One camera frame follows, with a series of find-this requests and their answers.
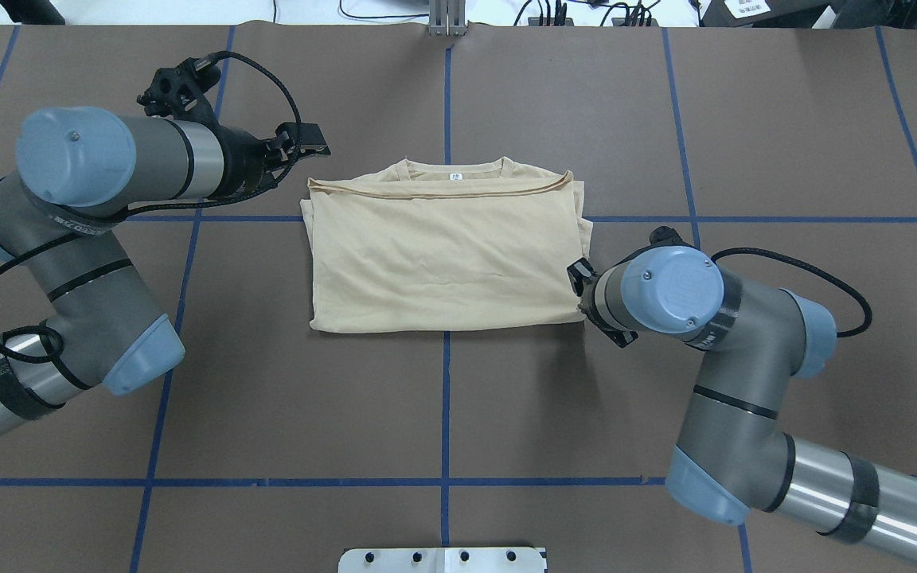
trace folded shirt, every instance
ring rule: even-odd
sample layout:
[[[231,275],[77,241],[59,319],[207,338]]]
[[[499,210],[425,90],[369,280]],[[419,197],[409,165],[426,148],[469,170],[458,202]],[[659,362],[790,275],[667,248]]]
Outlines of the folded shirt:
[[[348,181],[310,179],[302,220],[314,319],[328,333],[482,330],[579,322],[565,268],[589,256],[583,184],[506,157],[403,160]]]

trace white bracket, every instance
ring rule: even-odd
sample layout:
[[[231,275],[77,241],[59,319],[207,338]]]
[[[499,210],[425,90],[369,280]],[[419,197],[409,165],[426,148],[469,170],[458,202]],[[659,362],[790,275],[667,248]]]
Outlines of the white bracket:
[[[547,573],[544,548],[349,550],[338,573]]]
[[[466,36],[466,0],[430,0],[431,36]]]

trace white metal plate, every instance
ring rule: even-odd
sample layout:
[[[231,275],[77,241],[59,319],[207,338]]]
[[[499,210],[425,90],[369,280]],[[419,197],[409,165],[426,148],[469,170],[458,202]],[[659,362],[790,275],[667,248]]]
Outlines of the white metal plate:
[[[345,552],[338,573],[546,573],[545,555],[544,548],[369,548]]]

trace paper label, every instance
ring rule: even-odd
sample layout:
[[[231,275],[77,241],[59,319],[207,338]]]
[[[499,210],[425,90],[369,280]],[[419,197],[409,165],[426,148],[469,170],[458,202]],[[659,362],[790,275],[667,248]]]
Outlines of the paper label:
[[[766,14],[771,11],[767,0],[724,0],[731,15],[735,18],[749,18],[756,14]]]

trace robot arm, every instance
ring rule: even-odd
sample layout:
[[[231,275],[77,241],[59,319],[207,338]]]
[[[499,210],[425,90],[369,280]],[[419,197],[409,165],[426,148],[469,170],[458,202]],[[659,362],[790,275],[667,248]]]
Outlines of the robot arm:
[[[149,117],[49,108],[23,123],[18,171],[0,179],[0,259],[9,261],[0,271],[24,263],[56,314],[0,335],[0,435],[98,384],[127,394],[181,362],[178,334],[111,231],[153,209],[128,205],[241,201],[277,185],[295,160],[330,153],[277,80],[295,123],[263,141],[221,126],[204,93],[222,57],[255,63],[219,52],[159,69],[138,98]]]
[[[776,429],[787,381],[812,377],[837,343],[833,316],[788,290],[720,268],[673,229],[597,273],[568,268],[587,317],[615,341],[653,331],[706,351],[667,490],[739,525],[750,508],[917,563],[917,479]]]

